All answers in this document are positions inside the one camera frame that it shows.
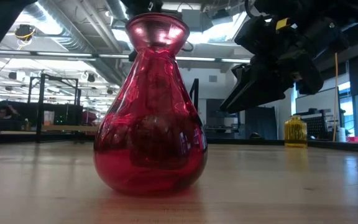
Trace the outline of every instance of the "table surface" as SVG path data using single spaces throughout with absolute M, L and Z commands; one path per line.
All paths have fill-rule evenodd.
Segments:
M 0 223 L 358 223 L 358 153 L 210 145 L 206 169 L 170 197 L 114 192 L 92 144 L 0 145 Z

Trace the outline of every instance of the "vase rim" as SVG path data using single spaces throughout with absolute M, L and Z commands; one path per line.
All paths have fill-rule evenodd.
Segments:
M 157 18 L 157 19 L 167 19 L 170 22 L 174 23 L 176 26 L 181 27 L 187 35 L 190 34 L 190 28 L 181 20 L 174 16 L 162 14 L 162 13 L 156 13 L 156 12 L 148 12 L 143 13 L 138 16 L 134 16 L 132 19 L 128 21 L 128 23 L 125 25 L 126 30 L 129 30 L 133 24 L 136 24 L 137 22 L 141 22 L 143 20 L 151 19 L 151 18 Z

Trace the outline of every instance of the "yellow bottle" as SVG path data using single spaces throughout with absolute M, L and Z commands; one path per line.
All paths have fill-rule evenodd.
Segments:
M 286 147 L 308 147 L 308 129 L 301 116 L 292 116 L 285 123 L 284 142 Z

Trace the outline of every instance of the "table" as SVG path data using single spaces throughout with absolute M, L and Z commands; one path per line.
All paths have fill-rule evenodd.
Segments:
M 93 167 L 92 144 L 0 145 L 0 223 L 358 223 L 358 153 L 210 145 L 171 197 L 128 197 Z

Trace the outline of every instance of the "person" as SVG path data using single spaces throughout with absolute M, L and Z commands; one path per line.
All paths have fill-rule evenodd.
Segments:
M 0 119 L 11 119 L 20 121 L 21 117 L 12 105 L 6 105 L 0 108 Z

